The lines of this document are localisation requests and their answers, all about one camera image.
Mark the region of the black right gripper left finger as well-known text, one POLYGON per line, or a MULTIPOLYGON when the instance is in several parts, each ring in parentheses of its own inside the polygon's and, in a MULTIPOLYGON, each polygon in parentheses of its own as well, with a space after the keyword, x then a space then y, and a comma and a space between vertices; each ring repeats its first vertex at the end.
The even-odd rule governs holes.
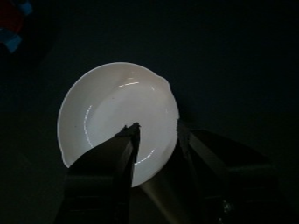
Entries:
POLYGON ((71 165, 54 224, 128 224, 140 125, 124 127, 71 165))

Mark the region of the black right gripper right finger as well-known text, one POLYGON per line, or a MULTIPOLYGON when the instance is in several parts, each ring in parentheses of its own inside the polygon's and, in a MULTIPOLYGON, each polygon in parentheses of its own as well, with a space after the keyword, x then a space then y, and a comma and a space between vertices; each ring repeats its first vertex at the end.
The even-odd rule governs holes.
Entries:
POLYGON ((182 153, 205 224, 291 224, 291 209, 278 189, 266 156, 207 130, 178 123, 182 153))

